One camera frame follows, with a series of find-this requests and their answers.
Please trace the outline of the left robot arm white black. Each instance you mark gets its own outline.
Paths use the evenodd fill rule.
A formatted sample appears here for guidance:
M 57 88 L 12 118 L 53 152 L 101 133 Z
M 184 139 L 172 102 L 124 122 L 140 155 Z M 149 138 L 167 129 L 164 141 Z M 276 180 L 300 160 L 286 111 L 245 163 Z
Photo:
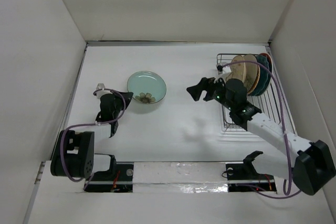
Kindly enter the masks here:
M 69 126 L 58 135 L 50 166 L 53 176 L 68 177 L 73 182 L 89 178 L 93 171 L 94 142 L 99 135 L 95 130 L 102 127 L 103 138 L 113 137 L 133 92 L 98 88 L 93 95 L 100 101 L 94 122 Z

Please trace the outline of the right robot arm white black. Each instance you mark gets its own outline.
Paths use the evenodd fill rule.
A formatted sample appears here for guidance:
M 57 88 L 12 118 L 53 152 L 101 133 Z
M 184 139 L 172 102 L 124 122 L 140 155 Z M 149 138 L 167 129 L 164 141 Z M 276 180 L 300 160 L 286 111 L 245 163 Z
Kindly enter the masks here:
M 225 82 L 221 78 L 202 78 L 197 85 L 186 90 L 194 101 L 198 101 L 206 91 L 204 101 L 217 101 L 229 109 L 229 116 L 236 125 L 284 154 L 283 158 L 275 158 L 263 151 L 252 152 L 243 160 L 246 177 L 255 178 L 259 174 L 280 177 L 310 196 L 335 177 L 335 165 L 328 145 L 321 140 L 312 142 L 299 137 L 272 121 L 260 108 L 247 101 L 247 90 L 240 80 Z

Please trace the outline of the beige bird plate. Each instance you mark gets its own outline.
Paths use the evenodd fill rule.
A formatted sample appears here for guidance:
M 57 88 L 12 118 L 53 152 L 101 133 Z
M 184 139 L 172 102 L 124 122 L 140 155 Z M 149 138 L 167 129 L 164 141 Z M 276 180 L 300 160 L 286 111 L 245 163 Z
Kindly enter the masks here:
M 231 73 L 226 78 L 226 80 L 229 79 L 238 79 L 241 82 L 245 82 L 246 80 L 246 64 L 243 63 L 244 57 L 242 55 L 238 55 L 232 59 L 233 65 L 230 65 Z

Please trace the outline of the red teal flower plate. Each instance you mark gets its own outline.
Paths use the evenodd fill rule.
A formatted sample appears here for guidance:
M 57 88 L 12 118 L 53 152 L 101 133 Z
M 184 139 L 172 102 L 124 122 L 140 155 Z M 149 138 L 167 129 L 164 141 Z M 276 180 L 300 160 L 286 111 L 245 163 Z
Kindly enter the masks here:
M 273 61 L 272 61 L 272 58 L 271 56 L 268 54 L 268 53 L 261 53 L 261 55 L 263 55 L 264 57 L 266 57 L 267 61 L 268 61 L 268 68 L 269 68 L 269 71 L 272 73 L 272 70 L 273 70 Z M 269 85 L 270 85 L 270 82 L 271 82 L 271 76 L 268 75 L 268 79 L 267 79 L 267 82 L 264 86 L 264 89 L 267 90 Z

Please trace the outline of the woven bamboo plate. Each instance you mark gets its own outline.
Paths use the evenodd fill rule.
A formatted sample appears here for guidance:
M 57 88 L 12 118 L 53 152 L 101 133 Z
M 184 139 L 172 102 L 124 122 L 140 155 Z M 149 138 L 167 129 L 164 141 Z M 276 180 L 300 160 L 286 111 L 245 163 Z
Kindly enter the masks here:
M 250 90 L 248 91 L 247 95 L 251 96 L 251 94 L 254 92 L 254 90 L 257 88 L 257 85 L 259 83 L 260 80 L 260 75 L 261 75 L 261 69 L 260 69 L 260 65 L 256 64 L 257 66 L 257 76 L 255 78 L 254 84 L 253 86 L 250 88 Z

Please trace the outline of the cream tree plate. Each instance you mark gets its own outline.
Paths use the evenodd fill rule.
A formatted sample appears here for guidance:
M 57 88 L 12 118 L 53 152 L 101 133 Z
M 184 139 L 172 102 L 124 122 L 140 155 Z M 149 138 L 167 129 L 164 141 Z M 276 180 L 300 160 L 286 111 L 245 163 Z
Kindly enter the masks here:
M 256 56 L 253 54 L 244 55 L 246 63 L 246 80 L 244 82 L 244 87 L 247 89 L 247 92 L 253 86 L 255 78 L 257 76 L 257 66 L 255 62 L 257 62 Z

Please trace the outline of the dark teal scalloped plate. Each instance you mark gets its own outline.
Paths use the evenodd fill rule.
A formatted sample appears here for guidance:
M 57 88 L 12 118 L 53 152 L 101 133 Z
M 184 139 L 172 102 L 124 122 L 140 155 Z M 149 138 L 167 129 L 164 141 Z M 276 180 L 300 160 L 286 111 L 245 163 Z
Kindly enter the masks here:
M 267 57 L 265 55 L 259 54 L 256 56 L 256 59 L 258 63 L 262 64 L 265 68 L 270 70 L 269 68 L 269 62 L 267 60 Z M 254 91 L 250 94 L 250 96 L 260 96 L 264 93 L 266 90 L 266 87 L 268 85 L 268 81 L 270 81 L 270 75 L 265 70 L 265 68 L 260 67 L 260 78 L 258 81 L 258 84 Z

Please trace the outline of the light green flower plate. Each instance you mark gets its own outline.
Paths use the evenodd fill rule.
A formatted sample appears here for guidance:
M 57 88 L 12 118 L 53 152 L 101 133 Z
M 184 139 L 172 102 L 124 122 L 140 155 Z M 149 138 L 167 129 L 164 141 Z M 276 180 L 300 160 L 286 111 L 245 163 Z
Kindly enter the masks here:
M 158 74 L 151 71 L 133 73 L 127 81 L 127 89 L 133 99 L 142 104 L 155 104 L 166 96 L 167 86 Z

